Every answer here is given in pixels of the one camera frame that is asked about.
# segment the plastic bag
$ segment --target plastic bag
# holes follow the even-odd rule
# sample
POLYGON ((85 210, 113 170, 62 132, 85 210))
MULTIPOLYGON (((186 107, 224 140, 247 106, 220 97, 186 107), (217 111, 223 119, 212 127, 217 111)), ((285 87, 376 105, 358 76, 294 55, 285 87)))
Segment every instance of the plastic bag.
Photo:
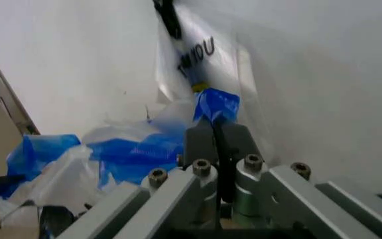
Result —
POLYGON ((180 1, 174 7, 182 40, 170 38, 160 20, 156 58, 160 90, 171 101, 192 98, 191 88, 197 90, 200 84, 238 94, 236 40, 228 19, 211 17, 210 12, 180 1))
MULTIPOLYGON (((7 175, 23 174, 27 181, 36 178, 50 162, 57 160, 67 149, 80 144, 72 134, 24 135, 23 142, 6 159, 7 175)), ((0 191, 0 196, 9 197, 18 185, 0 191)))
POLYGON ((193 119, 197 120, 205 115, 214 123, 215 119, 222 116, 228 121, 234 122, 237 119, 239 106, 240 98, 237 95, 208 88, 197 96, 197 106, 193 119))
MULTIPOLYGON (((98 186, 104 187, 110 176, 116 183, 129 181, 139 184, 155 167, 168 171, 176 167, 176 156, 184 150, 185 130, 194 124, 191 120, 193 106, 187 100, 173 102, 150 121, 134 123, 133 127, 125 124, 119 128, 110 126, 115 132, 109 133, 113 139, 89 143, 88 147, 93 150, 91 160, 99 162, 98 186)), ((101 130, 94 130, 83 141, 105 138, 101 133, 101 130)))
POLYGON ((39 206, 65 206, 74 215, 85 210, 85 203, 97 203, 106 192, 97 187, 98 163, 89 160, 91 152, 85 145, 72 147, 44 167, 34 180, 22 183, 8 199, 0 197, 0 219, 4 219, 2 225, 34 225, 23 221, 28 218, 27 210, 15 211, 5 218, 26 200, 32 200, 39 206))
MULTIPOLYGON (((264 159, 268 163, 274 161, 275 150, 259 102, 259 95, 252 72, 251 56, 247 49, 240 44, 239 36, 236 36, 237 30, 233 22, 235 19, 205 5, 196 6, 183 0, 176 0, 174 4, 181 27, 185 33, 185 41, 190 35, 193 37, 189 39, 198 39, 197 43, 209 39, 212 35, 216 36, 213 38, 215 47, 213 55, 219 52, 222 52, 222 54, 218 55, 218 57, 213 57, 213 55, 204 56, 201 65, 206 66, 204 68, 206 70, 208 68, 213 70, 210 71, 210 74, 203 71, 203 80, 210 87, 240 97, 237 122, 249 129, 264 159)), ((171 101, 175 99, 191 99, 190 83, 178 70, 183 55, 180 46, 178 46, 181 44, 170 38, 161 20, 158 28, 155 75, 159 88, 171 101)))

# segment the screw head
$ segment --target screw head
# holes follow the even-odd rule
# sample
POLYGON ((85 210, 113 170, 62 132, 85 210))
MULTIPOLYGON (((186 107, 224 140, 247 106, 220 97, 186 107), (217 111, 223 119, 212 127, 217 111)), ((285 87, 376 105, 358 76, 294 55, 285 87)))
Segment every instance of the screw head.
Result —
POLYGON ((155 168, 148 174, 150 185, 159 188, 168 178, 168 173, 163 168, 155 168))
POLYGON ((252 172, 259 172, 262 169, 263 158, 257 154, 247 154, 244 158, 244 166, 252 172))
POLYGON ((302 176, 304 179, 309 180, 311 170, 307 164, 296 162, 293 163, 290 168, 294 170, 298 175, 302 176))
POLYGON ((192 172, 200 177, 206 177, 210 174, 210 162, 206 159, 196 159, 192 163, 192 172))

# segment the black clip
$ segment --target black clip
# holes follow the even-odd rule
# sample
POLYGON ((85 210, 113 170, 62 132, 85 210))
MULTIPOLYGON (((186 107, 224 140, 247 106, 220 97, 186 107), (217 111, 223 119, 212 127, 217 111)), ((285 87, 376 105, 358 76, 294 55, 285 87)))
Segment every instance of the black clip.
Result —
POLYGON ((173 0, 153 0, 153 2, 154 8, 162 17, 169 35, 176 40, 180 40, 182 38, 181 26, 173 7, 173 0))

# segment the white wall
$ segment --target white wall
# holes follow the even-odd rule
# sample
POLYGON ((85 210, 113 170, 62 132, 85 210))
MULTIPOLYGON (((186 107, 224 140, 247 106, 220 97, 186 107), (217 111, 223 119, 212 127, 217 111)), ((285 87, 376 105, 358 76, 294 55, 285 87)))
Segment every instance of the white wall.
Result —
MULTIPOLYGON (((235 17, 279 161, 382 192, 382 1, 194 2, 235 17)), ((0 68, 42 133, 144 118, 155 34, 149 0, 0 0, 0 68)))
POLYGON ((143 120, 156 15, 135 0, 0 0, 0 68, 41 133, 143 120))

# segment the blue plastic bag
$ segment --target blue plastic bag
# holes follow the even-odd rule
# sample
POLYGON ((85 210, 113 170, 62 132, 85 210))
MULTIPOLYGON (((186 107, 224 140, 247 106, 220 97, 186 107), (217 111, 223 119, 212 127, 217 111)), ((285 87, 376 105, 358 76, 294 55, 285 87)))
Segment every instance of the blue plastic bag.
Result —
MULTIPOLYGON (((23 142, 6 159, 7 175, 22 174, 26 181, 32 181, 48 163, 78 144, 79 139, 72 134, 24 135, 23 142)), ((17 187, 18 184, 1 190, 0 196, 8 198, 17 187)))
POLYGON ((197 106, 193 120, 198 120, 205 115, 212 123, 219 117, 236 121, 239 106, 239 96, 214 88, 207 88, 197 95, 197 106))
POLYGON ((87 146, 93 150, 91 160, 99 161, 99 188, 108 183, 110 173, 117 184, 140 184, 153 168, 176 167, 176 155, 184 151, 183 137, 164 133, 151 134, 142 142, 116 138, 87 146))

